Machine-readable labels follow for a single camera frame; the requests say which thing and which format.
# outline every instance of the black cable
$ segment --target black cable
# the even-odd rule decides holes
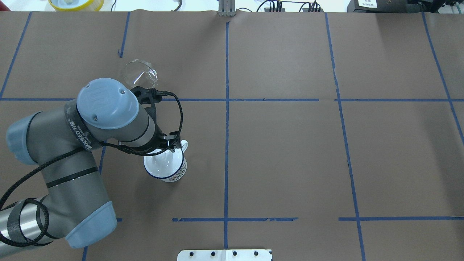
[[[169,149],[172,149],[174,147],[174,143],[180,141],[180,132],[182,131],[182,124],[184,122],[184,112],[182,111],[182,106],[180,104],[180,100],[179,98],[172,92],[165,92],[162,96],[172,96],[175,98],[176,102],[177,102],[177,105],[179,106],[179,112],[180,112],[180,122],[179,122],[179,130],[178,130],[178,133],[177,133],[177,137],[174,139],[174,141],[165,149],[162,149],[161,151],[159,152],[155,152],[155,153],[140,153],[138,151],[135,151],[133,149],[131,149],[130,147],[127,147],[127,146],[124,146],[124,145],[116,145],[116,144],[112,144],[112,143],[107,143],[107,142],[100,142],[100,145],[102,146],[108,146],[108,147],[112,147],[112,148],[115,148],[115,149],[118,149],[124,153],[127,153],[127,154],[134,154],[134,155],[137,155],[137,156],[156,156],[156,155],[159,155]]]
[[[115,0],[115,2],[113,3],[113,5],[111,6],[111,10],[110,10],[110,12],[112,12],[112,11],[113,11],[113,7],[115,6],[115,4],[116,4],[116,1],[117,1],[117,0]]]
[[[53,163],[55,163],[57,161],[60,161],[60,160],[62,160],[64,158],[67,158],[67,157],[69,157],[71,155],[74,155],[74,154],[76,154],[78,152],[81,152],[83,150],[84,150],[84,148],[80,147],[80,148],[77,148],[77,149],[75,149],[73,151],[70,151],[68,153],[64,153],[63,155],[60,155],[60,156],[58,156],[58,157],[56,157],[56,158],[54,158],[52,160],[49,160],[49,161],[45,162],[44,164],[40,165],[39,167],[37,167],[33,171],[29,172],[26,176],[19,179],[15,184],[13,184],[13,186],[11,186],[3,194],[2,198],[0,199],[0,209],[2,209],[3,205],[5,205],[5,202],[7,201],[8,197],[13,193],[13,191],[15,189],[17,189],[26,180],[28,180],[29,178],[31,178],[32,176],[37,174],[39,171],[41,171],[41,170],[45,169],[46,167],[52,165]],[[48,210],[47,210],[46,206],[43,205],[42,203],[38,202],[38,201],[33,200],[33,199],[26,199],[25,202],[37,205],[44,212],[45,221],[44,221],[43,229],[41,229],[40,234],[36,238],[34,238],[32,240],[29,239],[29,238],[24,238],[26,240],[26,243],[9,240],[8,238],[6,238],[0,232],[0,241],[2,243],[5,243],[5,244],[13,246],[13,247],[28,247],[28,246],[31,246],[31,245],[36,245],[36,243],[39,242],[44,237],[45,233],[47,232],[48,224],[50,222],[50,218],[49,218],[49,213],[48,213]]]
[[[309,8],[311,8],[311,3],[305,2],[304,4],[301,5],[300,10],[298,10],[298,12],[301,12],[301,10],[303,10],[303,6],[306,5],[306,4],[308,4]]]
[[[245,10],[248,10],[248,11],[250,11],[250,12],[253,12],[252,10],[250,10],[250,9],[248,9],[248,8],[245,8],[245,7],[241,7],[241,8],[239,8],[239,9],[237,9],[237,10],[241,10],[241,9],[245,9]]]
[[[275,7],[275,5],[274,5],[274,1],[273,1],[273,0],[266,0],[266,1],[262,2],[262,3],[261,3],[261,5],[259,5],[258,9],[256,9],[256,12],[258,12],[258,11],[259,11],[259,9],[260,9],[260,8],[263,6],[263,4],[264,4],[265,2],[271,2],[271,3],[272,3],[272,6],[273,6],[273,8]]]
[[[180,7],[182,6],[182,0],[179,0],[179,5],[177,6],[176,9],[172,10],[173,12],[178,11]]]

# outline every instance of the mug pattern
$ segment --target mug pattern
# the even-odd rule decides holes
[[[172,177],[170,177],[168,180],[164,180],[164,181],[167,181],[167,182],[178,181],[178,180],[180,180],[180,178],[182,178],[184,176],[186,171],[187,171],[187,161],[184,159],[184,163],[182,164],[180,169]]]

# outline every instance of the glass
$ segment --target glass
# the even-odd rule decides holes
[[[129,84],[129,89],[136,86],[154,88],[158,81],[158,75],[151,63],[144,60],[133,60],[124,66],[122,71],[124,80]]]

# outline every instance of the blue tape grid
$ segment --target blue tape grid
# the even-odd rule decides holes
[[[9,76],[11,74],[11,71],[14,66],[14,62],[16,60],[16,57],[18,55],[21,43],[24,39],[24,35],[26,33],[27,27],[29,25],[29,22],[31,20],[32,12],[29,13],[25,26],[23,28],[23,32],[21,34],[21,37],[19,39],[18,45],[16,47],[15,53],[13,55],[12,61],[10,63],[10,66],[8,68],[8,72],[6,74],[5,80],[3,82],[2,89],[0,91],[0,100],[1,101],[68,101],[72,100],[73,98],[3,98],[3,94],[6,88],[6,85],[8,83]],[[125,41],[127,37],[127,30],[129,26],[129,18],[130,18],[130,12],[127,14],[126,18],[126,26],[124,29],[124,37],[122,40],[122,46],[121,49],[118,50],[118,55],[119,57],[122,57],[123,51],[124,51],[124,46],[125,46]],[[441,70],[440,63],[438,61],[437,55],[435,53],[435,48],[433,47],[432,39],[429,34],[428,26],[427,26],[427,21],[425,18],[425,14],[422,13],[422,19],[424,23],[424,28],[425,32],[430,44],[431,52],[433,54],[433,58],[435,60],[437,70],[440,74],[440,78],[442,80],[442,84],[447,96],[447,99],[383,99],[383,98],[360,98],[360,99],[355,99],[355,98],[341,98],[340,96],[340,90],[338,86],[338,81],[335,73],[335,59],[334,59],[334,53],[333,53],[333,48],[332,48],[332,40],[330,37],[330,28],[329,28],[329,19],[327,14],[325,14],[325,20],[326,20],[326,29],[327,29],[327,36],[329,40],[329,48],[330,48],[330,55],[331,55],[331,62],[332,62],[332,69],[333,69],[333,75],[334,75],[334,81],[336,85],[336,92],[337,92],[337,99],[335,100],[338,105],[339,105],[339,112],[340,112],[340,120],[342,124],[342,131],[343,131],[343,138],[345,142],[345,151],[347,154],[347,163],[348,163],[348,170],[351,178],[351,186],[352,186],[352,194],[353,194],[353,201],[354,201],[354,209],[355,209],[355,217],[339,217],[338,220],[341,222],[356,222],[357,227],[358,227],[358,236],[359,236],[359,241],[360,241],[360,248],[361,248],[361,256],[363,261],[366,260],[365,253],[364,253],[364,244],[363,244],[363,239],[362,239],[362,231],[361,231],[361,221],[363,222],[369,222],[369,221],[426,221],[426,220],[435,220],[435,221],[446,221],[446,220],[464,220],[464,217],[460,216],[385,216],[385,217],[362,217],[359,215],[359,210],[358,210],[358,205],[357,205],[357,199],[356,199],[356,191],[355,191],[355,186],[354,186],[354,179],[353,179],[353,171],[351,168],[351,159],[349,155],[349,146],[348,146],[348,138],[346,134],[346,129],[345,129],[345,124],[344,124],[344,118],[343,118],[343,111],[342,111],[342,102],[448,102],[450,104],[450,109],[452,111],[456,126],[459,131],[459,135],[461,137],[461,141],[464,144],[464,136],[463,132],[459,123],[459,120],[457,118],[456,111],[454,109],[453,102],[464,102],[464,99],[451,99],[451,96],[448,91],[448,87],[446,85],[445,78],[443,76],[443,72]],[[199,101],[199,102],[226,102],[226,151],[225,151],[225,157],[226,157],[226,165],[225,165],[225,196],[224,196],[224,218],[173,218],[173,222],[224,222],[224,246],[227,248],[227,224],[228,222],[266,222],[266,221],[276,221],[276,222],[291,222],[295,221],[298,218],[297,217],[263,217],[263,218],[230,218],[228,217],[228,124],[229,124],[229,102],[317,102],[319,99],[317,98],[245,98],[245,99],[240,99],[240,98],[229,98],[229,68],[228,68],[228,60],[229,60],[229,23],[226,23],[226,98],[181,98],[181,101]],[[174,99],[164,99],[165,101],[175,101]],[[102,168],[103,168],[103,157],[105,154],[105,148],[102,150],[102,155],[100,158],[100,166],[99,166],[99,171],[101,173]],[[83,252],[83,257],[82,260],[85,261],[86,256],[87,256],[87,251],[88,247],[84,248]]]
[[[358,227],[358,238],[359,238],[359,245],[361,248],[361,258],[362,258],[362,261],[366,261],[366,254],[364,252],[364,241],[362,239],[361,221],[359,220],[358,200],[356,197],[356,188],[354,187],[353,169],[351,167],[351,158],[349,154],[348,138],[347,138],[347,132],[345,129],[345,119],[343,118],[343,109],[342,109],[342,101],[340,97],[340,89],[338,87],[337,75],[335,73],[335,58],[334,58],[334,51],[332,48],[332,39],[330,37],[329,18],[327,16],[327,13],[324,13],[324,14],[325,14],[325,24],[327,28],[327,37],[329,39],[329,49],[330,49],[330,58],[332,61],[332,70],[334,73],[334,81],[335,81],[335,86],[336,86],[336,91],[337,91],[338,110],[340,112],[340,120],[342,122],[343,140],[345,142],[345,152],[347,155],[348,171],[349,171],[349,176],[351,180],[351,192],[353,195],[354,214],[356,215],[356,225]]]
[[[29,25],[29,21],[31,20],[32,12],[29,12],[27,16],[26,24],[24,24],[23,33],[19,39],[18,45],[16,46],[16,50],[14,51],[13,58],[11,59],[10,67],[8,68],[8,72],[6,73],[5,81],[3,82],[3,86],[0,91],[0,98],[3,96],[3,92],[5,91],[6,84],[8,83],[8,79],[10,78],[11,70],[13,69],[14,61],[16,60],[16,56],[18,55],[19,48],[21,47],[21,43],[23,42],[24,35],[26,34],[27,26]]]
[[[127,28],[129,27],[129,19],[130,19],[130,12],[127,12],[126,27],[124,29],[124,36],[122,37],[121,49],[117,50],[117,54],[119,55],[120,58],[122,58],[122,55],[124,54],[124,46],[126,45],[126,37],[127,37]]]

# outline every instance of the blue tape line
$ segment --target blue tape line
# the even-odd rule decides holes
[[[221,98],[180,98],[185,102],[226,102],[227,99]],[[164,98],[163,101],[175,101],[173,98]],[[318,102],[317,98],[287,99],[287,98],[230,98],[229,102]]]
[[[441,71],[440,63],[438,62],[437,54],[435,53],[435,48],[433,47],[432,39],[430,38],[429,28],[427,26],[427,21],[425,19],[425,13],[422,12],[422,20],[424,21],[424,28],[427,34],[427,38],[429,39],[430,49],[432,50],[433,58],[435,59],[435,64],[437,65],[438,73],[440,74],[441,82],[443,83],[443,87],[445,88],[446,97],[448,98],[448,102],[450,103],[451,112],[453,113],[454,121],[456,122],[456,126],[458,127],[459,135],[461,137],[461,142],[464,145],[464,136],[461,129],[461,125],[459,124],[458,116],[456,115],[456,111],[454,110],[453,101],[451,100],[450,92],[448,91],[448,87],[446,86],[445,78],[443,76],[443,72]]]
[[[297,220],[297,217],[228,217],[227,222],[292,222]],[[173,218],[173,222],[224,222],[222,217],[181,217]]]
[[[297,219],[297,217],[229,217],[229,222],[292,222]]]
[[[224,222],[223,217],[181,217],[173,218],[173,222]]]
[[[102,170],[103,170],[103,157],[105,157],[105,152],[106,152],[106,147],[103,147],[102,156],[100,157],[100,165],[98,166],[98,172],[100,172],[100,174],[102,173]]]
[[[229,23],[226,23],[226,151],[224,171],[224,249],[228,249],[229,216]]]
[[[70,101],[74,98],[0,98],[2,101]]]
[[[85,261],[87,259],[87,250],[89,247],[84,247],[84,252],[82,253],[82,261]]]
[[[327,13],[324,13],[324,14],[325,14],[325,25],[327,28],[327,37],[329,39],[330,58],[332,60],[332,71],[334,74],[334,81],[335,81],[335,86],[336,86],[336,91],[337,91],[338,110],[340,112],[340,120],[342,122],[343,140],[345,142],[345,152],[347,155],[348,170],[349,170],[349,175],[351,179],[351,192],[353,194],[354,213],[356,215],[356,218],[359,218],[358,200],[356,197],[356,189],[354,187],[353,169],[351,167],[351,158],[349,154],[348,139],[347,139],[347,134],[346,134],[346,129],[345,129],[345,119],[343,118],[340,89],[338,87],[337,75],[335,74],[335,58],[334,58],[334,51],[332,48],[332,39],[330,37],[329,18],[327,16]],[[362,238],[362,231],[361,231],[361,222],[357,220],[356,225],[358,227],[358,237],[359,237],[359,245],[361,248],[361,258],[362,258],[362,261],[366,261],[366,253],[364,252],[364,241]]]
[[[308,98],[308,99],[291,99],[291,98],[245,98],[245,99],[230,99],[231,102],[318,102],[319,99]]]
[[[124,36],[122,38],[121,50],[117,50],[117,54],[119,55],[120,58],[122,58],[122,54],[124,53],[124,46],[126,45],[127,28],[129,27],[129,18],[130,18],[130,12],[127,12],[126,28],[124,29]]]
[[[23,42],[24,35],[26,33],[27,26],[29,25],[29,21],[31,20],[32,12],[29,12],[29,15],[27,16],[26,24],[24,25],[23,28],[23,33],[21,34],[21,37],[19,38],[18,45],[16,46],[16,50],[14,51],[13,59],[11,59],[10,67],[8,68],[8,72],[6,73],[5,81],[3,82],[3,86],[0,91],[0,98],[3,96],[3,92],[5,91],[6,84],[8,83],[8,78],[10,78],[10,73],[11,70],[13,69],[14,61],[16,60],[16,56],[18,55],[19,48],[21,47],[21,43]]]
[[[448,99],[340,99],[342,102],[447,102]]]
[[[462,216],[365,216],[339,217],[338,221],[410,221],[410,220],[464,220]]]

